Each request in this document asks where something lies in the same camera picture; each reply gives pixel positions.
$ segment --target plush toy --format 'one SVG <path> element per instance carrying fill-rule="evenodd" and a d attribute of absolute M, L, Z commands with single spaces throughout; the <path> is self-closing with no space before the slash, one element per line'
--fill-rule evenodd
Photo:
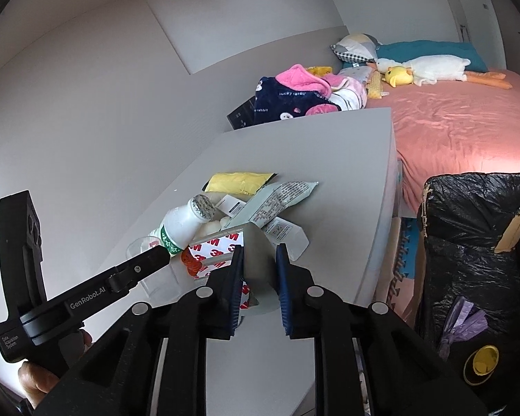
<path fill-rule="evenodd" d="M 382 76 L 383 75 L 377 70 L 370 76 L 370 81 L 368 81 L 366 85 L 368 98 L 381 98 L 383 96 L 383 85 L 381 84 Z"/>
<path fill-rule="evenodd" d="M 458 58 L 451 55 L 419 57 L 404 62 L 403 64 L 385 58 L 380 58 L 376 61 L 378 71 L 385 74 L 388 83 L 389 70 L 397 69 L 397 66 L 401 66 L 403 69 L 411 69 L 416 86 L 436 84 L 437 81 L 469 81 L 471 83 L 487 84 L 488 86 L 503 89 L 510 89 L 512 87 L 509 82 L 505 81 L 504 73 L 476 73 L 464 71 L 467 65 L 470 65 L 469 59 Z"/>
<path fill-rule="evenodd" d="M 384 79 L 391 87 L 397 87 L 397 85 L 411 84 L 414 77 L 412 76 L 412 69 L 410 67 L 406 68 L 397 65 L 387 69 Z"/>

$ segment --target white box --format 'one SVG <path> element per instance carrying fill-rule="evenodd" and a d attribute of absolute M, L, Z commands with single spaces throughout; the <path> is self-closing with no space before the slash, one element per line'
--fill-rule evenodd
<path fill-rule="evenodd" d="M 245 206 L 245 202 L 232 195 L 226 195 L 216 205 L 221 212 L 234 217 Z M 275 246 L 285 243 L 289 259 L 297 261 L 308 247 L 309 241 L 303 229 L 288 220 L 276 217 L 262 228 L 269 241 Z"/>

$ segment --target yellow circle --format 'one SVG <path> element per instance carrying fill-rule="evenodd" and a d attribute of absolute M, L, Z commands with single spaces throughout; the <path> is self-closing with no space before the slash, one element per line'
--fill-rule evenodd
<path fill-rule="evenodd" d="M 499 350 L 492 345 L 483 346 L 474 355 L 473 369 L 476 375 L 487 375 L 493 372 L 499 362 Z"/>

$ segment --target human hand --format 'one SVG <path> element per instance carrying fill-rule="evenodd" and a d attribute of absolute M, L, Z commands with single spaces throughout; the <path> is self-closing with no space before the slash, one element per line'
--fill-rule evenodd
<path fill-rule="evenodd" d="M 84 330 L 81 331 L 83 333 L 85 346 L 90 347 L 93 343 L 93 338 Z M 18 378 L 33 408 L 36 408 L 41 400 L 43 400 L 60 381 L 60 379 L 49 370 L 28 361 L 24 362 L 19 368 Z"/>

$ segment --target purple plastic bag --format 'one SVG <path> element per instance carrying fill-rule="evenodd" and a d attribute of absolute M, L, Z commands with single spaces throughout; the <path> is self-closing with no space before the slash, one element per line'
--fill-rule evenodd
<path fill-rule="evenodd" d="M 479 310 L 470 317 L 470 311 L 474 304 L 466 300 L 465 297 L 457 297 L 452 304 L 445 326 L 443 328 L 443 336 L 439 344 L 438 355 L 447 360 L 451 349 L 451 344 L 457 341 L 468 341 L 475 335 L 487 329 L 487 319 L 485 311 Z"/>

